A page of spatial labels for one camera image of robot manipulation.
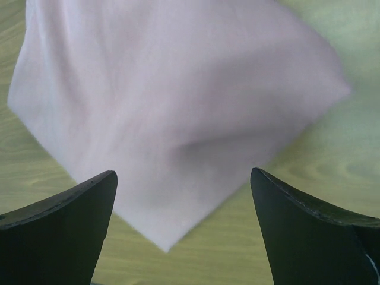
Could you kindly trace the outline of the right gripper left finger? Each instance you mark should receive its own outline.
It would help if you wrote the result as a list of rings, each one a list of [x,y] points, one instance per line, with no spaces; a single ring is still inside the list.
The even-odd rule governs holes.
[[[117,184],[116,172],[105,171],[1,214],[1,284],[90,284]]]

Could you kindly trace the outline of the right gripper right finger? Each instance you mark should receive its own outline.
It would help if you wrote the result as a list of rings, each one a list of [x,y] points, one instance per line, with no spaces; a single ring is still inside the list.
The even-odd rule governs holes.
[[[379,219],[254,168],[251,189],[276,285],[379,284]]]

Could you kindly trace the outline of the pink t-shirt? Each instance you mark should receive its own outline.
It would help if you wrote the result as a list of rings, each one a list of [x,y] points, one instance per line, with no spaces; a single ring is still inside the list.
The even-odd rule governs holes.
[[[170,248],[351,88],[277,1],[27,1],[8,106],[76,181]]]

